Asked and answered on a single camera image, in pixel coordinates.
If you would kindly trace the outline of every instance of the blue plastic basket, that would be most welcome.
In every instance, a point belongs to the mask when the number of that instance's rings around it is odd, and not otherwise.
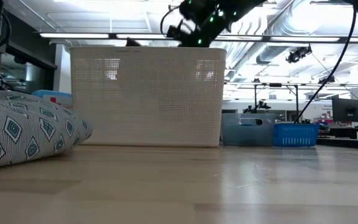
[[[318,124],[276,124],[273,132],[273,145],[281,147],[315,146]]]

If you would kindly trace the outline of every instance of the table surface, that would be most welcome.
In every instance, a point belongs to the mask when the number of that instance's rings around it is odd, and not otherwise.
[[[358,150],[80,146],[0,168],[0,223],[358,223]]]

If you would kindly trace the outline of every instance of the white plastic basket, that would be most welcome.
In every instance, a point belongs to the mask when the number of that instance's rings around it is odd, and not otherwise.
[[[88,144],[219,144],[226,51],[172,47],[71,49],[73,108]]]

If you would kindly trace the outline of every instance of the patterned cushion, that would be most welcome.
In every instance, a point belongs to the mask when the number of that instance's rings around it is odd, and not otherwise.
[[[69,151],[92,132],[87,121],[60,105],[0,91],[0,166]]]

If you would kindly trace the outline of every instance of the ceiling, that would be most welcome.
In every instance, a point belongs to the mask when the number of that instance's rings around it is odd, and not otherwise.
[[[233,24],[231,34],[346,36],[349,33],[351,7],[317,6],[311,5],[310,0],[295,0],[293,5],[286,8],[290,2],[293,1],[268,0],[262,7],[256,7]],[[181,1],[177,0],[5,0],[8,11],[39,32],[81,33],[159,34],[160,21],[168,11],[168,5],[177,6],[179,3]],[[178,12],[168,16],[164,31],[169,25],[178,24],[180,19]],[[354,31],[354,36],[356,35],[358,36],[358,17]],[[58,42],[67,46],[125,45],[124,40]],[[140,43],[156,47],[177,45],[175,41],[167,40],[142,40]],[[291,64],[287,63],[285,58],[289,50],[299,47],[299,44],[277,46],[264,43],[214,42],[211,47],[227,50],[226,79],[231,82],[251,82],[254,78],[259,78],[262,82],[317,83],[320,77],[327,74],[319,61],[328,70],[333,68],[343,45],[311,44],[314,56],[309,55],[300,62]],[[261,55],[268,56],[268,63],[258,62],[258,56]],[[337,70],[337,80],[341,83],[358,83],[358,78],[352,76],[355,73],[351,72],[355,70],[358,70],[358,44],[351,44]],[[238,87],[240,86],[225,87],[226,97],[233,98],[247,93],[248,90],[240,90]]]

